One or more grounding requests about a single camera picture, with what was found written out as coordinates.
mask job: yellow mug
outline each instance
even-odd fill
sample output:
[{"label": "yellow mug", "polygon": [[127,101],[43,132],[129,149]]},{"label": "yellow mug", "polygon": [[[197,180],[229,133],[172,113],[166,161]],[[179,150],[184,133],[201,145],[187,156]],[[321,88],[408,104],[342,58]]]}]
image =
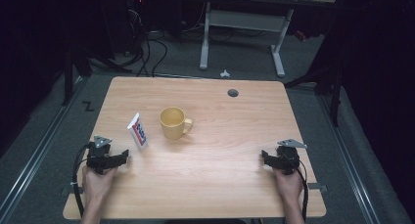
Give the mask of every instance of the yellow mug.
[{"label": "yellow mug", "polygon": [[185,117],[184,112],[177,107],[169,107],[161,111],[160,123],[164,136],[168,139],[179,139],[189,133],[193,120]]}]

